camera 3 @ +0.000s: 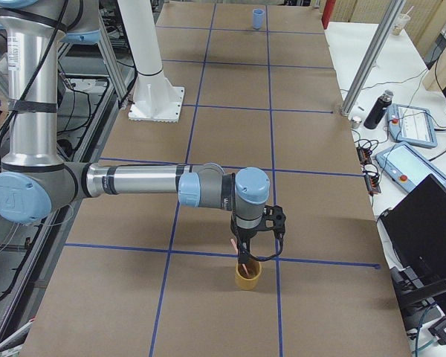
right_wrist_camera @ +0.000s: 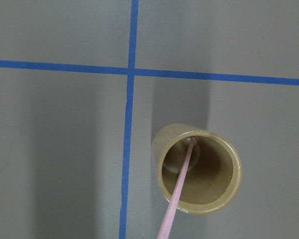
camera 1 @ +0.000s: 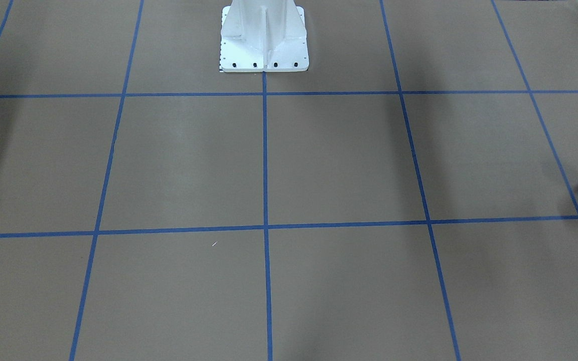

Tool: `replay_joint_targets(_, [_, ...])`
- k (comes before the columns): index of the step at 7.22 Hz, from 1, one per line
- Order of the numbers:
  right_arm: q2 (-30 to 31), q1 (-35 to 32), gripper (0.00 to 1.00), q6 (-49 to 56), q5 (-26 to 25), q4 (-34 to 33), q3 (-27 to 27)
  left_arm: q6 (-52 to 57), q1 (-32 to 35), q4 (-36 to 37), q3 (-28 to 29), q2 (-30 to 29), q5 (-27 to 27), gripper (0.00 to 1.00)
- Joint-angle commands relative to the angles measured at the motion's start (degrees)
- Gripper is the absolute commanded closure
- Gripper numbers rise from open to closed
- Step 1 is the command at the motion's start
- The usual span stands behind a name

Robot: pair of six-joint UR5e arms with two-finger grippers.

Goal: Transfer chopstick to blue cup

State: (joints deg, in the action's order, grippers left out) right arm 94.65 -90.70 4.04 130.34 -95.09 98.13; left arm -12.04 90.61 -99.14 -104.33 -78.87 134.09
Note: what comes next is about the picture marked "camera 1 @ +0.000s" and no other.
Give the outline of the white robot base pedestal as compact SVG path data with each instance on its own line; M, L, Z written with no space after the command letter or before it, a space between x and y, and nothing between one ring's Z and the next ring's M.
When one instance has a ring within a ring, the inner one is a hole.
M219 69L304 72L310 67L305 10L294 1L233 1L221 16Z

